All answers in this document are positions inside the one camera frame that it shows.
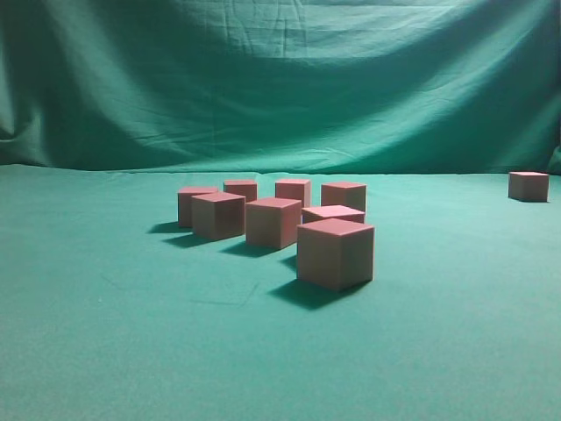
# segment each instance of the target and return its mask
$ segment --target green table surface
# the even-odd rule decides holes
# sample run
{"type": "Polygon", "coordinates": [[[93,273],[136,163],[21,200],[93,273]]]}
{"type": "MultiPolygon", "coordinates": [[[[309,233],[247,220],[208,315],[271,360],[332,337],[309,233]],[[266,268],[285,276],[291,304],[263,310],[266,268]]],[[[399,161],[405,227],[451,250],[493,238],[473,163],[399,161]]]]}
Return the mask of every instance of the green table surface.
{"type": "Polygon", "coordinates": [[[0,419],[561,419],[561,177],[368,184],[375,280],[295,280],[296,246],[207,242],[176,192],[306,175],[0,167],[0,419]]]}

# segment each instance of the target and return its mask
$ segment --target cube top face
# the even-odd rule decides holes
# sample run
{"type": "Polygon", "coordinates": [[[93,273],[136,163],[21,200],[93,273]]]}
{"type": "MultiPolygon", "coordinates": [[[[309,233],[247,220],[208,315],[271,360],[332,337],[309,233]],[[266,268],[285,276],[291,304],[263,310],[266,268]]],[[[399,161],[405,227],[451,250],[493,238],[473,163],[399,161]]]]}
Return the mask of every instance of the cube top face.
{"type": "Polygon", "coordinates": [[[324,186],[337,187],[339,189],[355,189],[357,187],[366,187],[362,182],[326,182],[324,186]]]}
{"type": "Polygon", "coordinates": [[[510,172],[511,175],[521,175],[521,176],[528,176],[528,177],[549,177],[548,174],[544,173],[536,173],[534,171],[513,171],[510,172]]]}
{"type": "Polygon", "coordinates": [[[254,200],[253,202],[250,202],[247,205],[282,209],[300,203],[301,203],[300,200],[295,200],[295,199],[283,199],[280,197],[265,197],[263,199],[254,200]]]}
{"type": "Polygon", "coordinates": [[[226,180],[224,186],[253,186],[257,185],[255,180],[226,180]]]}
{"type": "Polygon", "coordinates": [[[339,237],[353,234],[355,232],[374,230],[373,225],[361,224],[359,222],[345,221],[343,219],[322,219],[321,221],[310,222],[298,225],[298,230],[311,230],[325,232],[326,234],[339,237]]]}
{"type": "Polygon", "coordinates": [[[341,204],[332,204],[328,206],[312,206],[310,208],[303,208],[302,212],[304,211],[314,213],[321,218],[336,218],[365,214],[362,210],[356,210],[347,206],[343,206],[341,204]]]}
{"type": "Polygon", "coordinates": [[[225,201],[229,201],[229,200],[235,200],[235,199],[244,199],[244,196],[241,195],[234,195],[232,193],[225,193],[223,191],[219,191],[217,193],[210,193],[208,195],[200,195],[200,196],[195,196],[193,197],[194,200],[203,200],[206,202],[225,202],[225,201]]]}
{"type": "Polygon", "coordinates": [[[209,193],[218,192],[218,187],[184,187],[179,190],[180,195],[208,195],[209,193]]]}
{"type": "Polygon", "coordinates": [[[310,181],[304,178],[282,178],[275,184],[308,184],[310,181]]]}

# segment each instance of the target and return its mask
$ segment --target green fabric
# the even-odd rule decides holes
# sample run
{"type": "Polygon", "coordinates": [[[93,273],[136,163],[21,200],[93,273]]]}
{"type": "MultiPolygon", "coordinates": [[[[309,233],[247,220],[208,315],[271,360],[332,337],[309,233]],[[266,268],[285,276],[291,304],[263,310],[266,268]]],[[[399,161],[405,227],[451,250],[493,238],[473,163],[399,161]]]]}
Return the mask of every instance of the green fabric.
{"type": "Polygon", "coordinates": [[[561,174],[557,3],[3,0],[0,163],[561,174]]]}
{"type": "Polygon", "coordinates": [[[295,282],[295,246],[176,228],[186,184],[285,174],[0,168],[0,419],[541,420],[561,415],[561,177],[368,184],[376,278],[295,282]]]}

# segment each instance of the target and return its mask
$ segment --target cube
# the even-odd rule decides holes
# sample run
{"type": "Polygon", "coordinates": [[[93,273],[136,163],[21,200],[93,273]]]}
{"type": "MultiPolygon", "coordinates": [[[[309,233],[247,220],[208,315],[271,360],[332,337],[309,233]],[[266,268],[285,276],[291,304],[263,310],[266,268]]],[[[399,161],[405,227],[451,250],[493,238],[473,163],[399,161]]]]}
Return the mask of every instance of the cube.
{"type": "Polygon", "coordinates": [[[298,279],[342,291],[373,279],[374,227],[343,219],[298,225],[298,279]]]}
{"type": "Polygon", "coordinates": [[[523,202],[547,202],[550,177],[543,173],[511,172],[508,174],[508,197],[523,202]]]}
{"type": "Polygon", "coordinates": [[[297,199],[267,197],[245,205],[245,242],[282,249],[296,242],[296,226],[302,218],[297,199]]]}
{"type": "Polygon", "coordinates": [[[322,206],[341,204],[366,212],[366,185],[360,182],[322,184],[322,206]]]}
{"type": "Polygon", "coordinates": [[[310,180],[283,178],[274,184],[275,197],[302,201],[302,208],[311,204],[312,184],[310,180]]]}
{"type": "Polygon", "coordinates": [[[257,182],[255,180],[226,180],[224,191],[245,196],[246,203],[257,200],[257,182]]]}
{"type": "Polygon", "coordinates": [[[193,196],[193,233],[205,239],[228,239],[245,231],[245,196],[218,192],[193,196]]]}
{"type": "Polygon", "coordinates": [[[179,226],[190,228],[193,226],[191,213],[191,198],[193,196],[216,193],[218,187],[184,187],[177,192],[177,219],[179,226]]]}
{"type": "Polygon", "coordinates": [[[330,206],[312,206],[302,209],[302,222],[320,221],[322,219],[337,218],[345,221],[353,221],[364,224],[365,213],[362,210],[356,210],[340,204],[332,204],[330,206]]]}

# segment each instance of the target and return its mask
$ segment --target pink cube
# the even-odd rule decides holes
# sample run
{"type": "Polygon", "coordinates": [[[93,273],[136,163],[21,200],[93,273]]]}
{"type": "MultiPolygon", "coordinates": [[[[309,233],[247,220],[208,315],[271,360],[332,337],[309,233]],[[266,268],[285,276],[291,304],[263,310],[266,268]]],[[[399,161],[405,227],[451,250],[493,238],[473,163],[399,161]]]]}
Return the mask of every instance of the pink cube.
{"type": "Polygon", "coordinates": [[[298,225],[298,279],[341,291],[373,279],[374,227],[343,219],[298,225]]]}
{"type": "Polygon", "coordinates": [[[191,198],[193,196],[208,195],[216,193],[218,187],[184,187],[177,193],[177,216],[179,226],[190,228],[193,226],[191,213],[191,198]]]}
{"type": "Polygon", "coordinates": [[[366,212],[366,185],[360,182],[322,184],[322,206],[342,204],[366,212]]]}
{"type": "Polygon", "coordinates": [[[302,208],[311,204],[312,183],[310,180],[283,178],[274,184],[274,195],[284,199],[302,201],[302,208]]]}
{"type": "Polygon", "coordinates": [[[332,204],[331,206],[312,206],[311,208],[302,209],[302,222],[304,224],[329,218],[344,219],[345,221],[353,221],[364,224],[365,213],[362,210],[356,210],[340,204],[332,204]]]}
{"type": "Polygon", "coordinates": [[[296,242],[302,202],[267,197],[245,205],[245,241],[254,246],[282,249],[296,242]]]}
{"type": "Polygon", "coordinates": [[[550,177],[543,173],[511,172],[508,174],[508,197],[523,202],[547,202],[550,177]]]}
{"type": "Polygon", "coordinates": [[[257,182],[254,180],[226,180],[224,191],[245,196],[246,203],[257,200],[257,182]]]}
{"type": "Polygon", "coordinates": [[[245,231],[245,197],[232,193],[194,196],[193,232],[205,239],[228,239],[245,231]]]}

